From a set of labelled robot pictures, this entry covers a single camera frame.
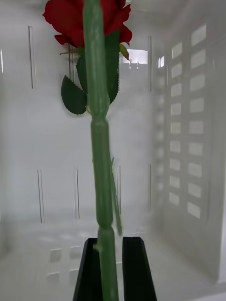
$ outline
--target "serrated leaf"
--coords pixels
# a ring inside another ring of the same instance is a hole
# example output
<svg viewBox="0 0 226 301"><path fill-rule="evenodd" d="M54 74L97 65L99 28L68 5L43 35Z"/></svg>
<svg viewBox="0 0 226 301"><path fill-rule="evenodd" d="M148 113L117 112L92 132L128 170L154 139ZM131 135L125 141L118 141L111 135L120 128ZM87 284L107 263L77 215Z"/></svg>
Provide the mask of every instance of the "serrated leaf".
<svg viewBox="0 0 226 301"><path fill-rule="evenodd" d="M78 77L79 77L79 82L81 84L81 87L83 91L87 94L88 89L87 89L87 77L86 77L86 57L85 57L85 52L80 56L78 59L78 62L76 64L77 72L78 72Z"/></svg>
<svg viewBox="0 0 226 301"><path fill-rule="evenodd" d="M106 63L106 76L107 88L110 93L119 68L119 31L115 31L105 38L105 63ZM79 81L83 91L87 94L87 77L86 77L86 58L83 53L76 65Z"/></svg>
<svg viewBox="0 0 226 301"><path fill-rule="evenodd" d="M66 109L76 115L86 111L87 96L66 75L61 86L61 96Z"/></svg>
<svg viewBox="0 0 226 301"><path fill-rule="evenodd" d="M105 39L105 56L106 56L106 74L107 88L111 91L114 81L117 78L119 68L119 31L115 31Z"/></svg>
<svg viewBox="0 0 226 301"><path fill-rule="evenodd" d="M115 100L119 92L119 71L117 73L117 78L114 81L111 91L109 92L110 104Z"/></svg>

